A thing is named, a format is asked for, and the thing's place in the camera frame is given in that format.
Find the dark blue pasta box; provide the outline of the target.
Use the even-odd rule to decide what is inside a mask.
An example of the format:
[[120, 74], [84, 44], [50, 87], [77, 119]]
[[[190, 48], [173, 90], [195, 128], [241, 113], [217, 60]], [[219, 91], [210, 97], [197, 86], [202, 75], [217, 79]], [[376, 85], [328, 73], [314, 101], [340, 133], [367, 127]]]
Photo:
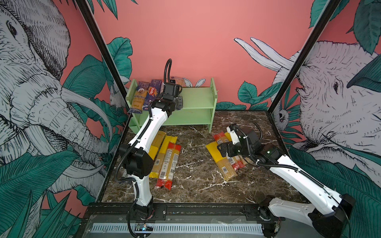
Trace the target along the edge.
[[144, 111], [148, 110], [149, 103], [153, 102], [157, 96], [161, 93], [163, 81], [160, 79], [153, 79], [148, 87], [147, 95], [143, 104], [142, 109]]

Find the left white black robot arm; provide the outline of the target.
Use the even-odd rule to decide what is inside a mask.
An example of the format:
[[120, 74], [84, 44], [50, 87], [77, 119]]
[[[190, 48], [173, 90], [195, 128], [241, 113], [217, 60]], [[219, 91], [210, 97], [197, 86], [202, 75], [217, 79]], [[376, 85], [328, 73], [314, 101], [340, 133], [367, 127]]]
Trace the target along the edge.
[[115, 180], [119, 183], [133, 183], [135, 199], [131, 206], [142, 220], [153, 216], [153, 197], [149, 186], [149, 174], [154, 160], [149, 155], [155, 136], [164, 122], [176, 110], [182, 86], [167, 82], [158, 97], [148, 104], [148, 118], [140, 131], [123, 148], [121, 162], [115, 172]]

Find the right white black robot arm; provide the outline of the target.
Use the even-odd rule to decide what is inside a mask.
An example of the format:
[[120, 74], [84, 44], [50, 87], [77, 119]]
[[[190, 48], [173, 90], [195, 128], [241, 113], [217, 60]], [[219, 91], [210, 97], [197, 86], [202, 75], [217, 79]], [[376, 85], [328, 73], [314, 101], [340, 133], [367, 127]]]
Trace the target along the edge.
[[288, 218], [313, 227], [325, 238], [340, 238], [348, 226], [356, 200], [340, 194], [296, 165], [285, 152], [273, 144], [263, 144], [262, 134], [237, 124], [227, 127], [231, 141], [218, 145], [222, 156], [242, 156], [248, 164], [265, 167], [292, 185], [308, 203], [297, 203], [268, 196], [258, 208], [263, 220]]

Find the blue yellow spaghetti bag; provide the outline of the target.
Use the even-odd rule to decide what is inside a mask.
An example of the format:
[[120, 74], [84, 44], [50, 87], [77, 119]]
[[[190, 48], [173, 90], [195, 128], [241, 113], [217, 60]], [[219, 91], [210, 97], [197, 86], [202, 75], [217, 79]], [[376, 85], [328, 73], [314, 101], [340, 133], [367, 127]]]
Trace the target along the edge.
[[142, 114], [144, 102], [148, 94], [149, 82], [139, 82], [135, 90], [129, 113]]

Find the blue-end yellow spaghetti bag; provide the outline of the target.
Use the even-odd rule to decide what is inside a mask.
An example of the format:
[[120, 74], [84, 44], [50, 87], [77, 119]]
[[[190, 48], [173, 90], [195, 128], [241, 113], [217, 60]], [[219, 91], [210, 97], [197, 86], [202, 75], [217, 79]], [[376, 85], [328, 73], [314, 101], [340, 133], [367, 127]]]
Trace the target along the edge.
[[182, 87], [186, 87], [186, 83], [183, 78], [172, 76], [170, 80], [174, 80], [176, 84], [181, 85]]

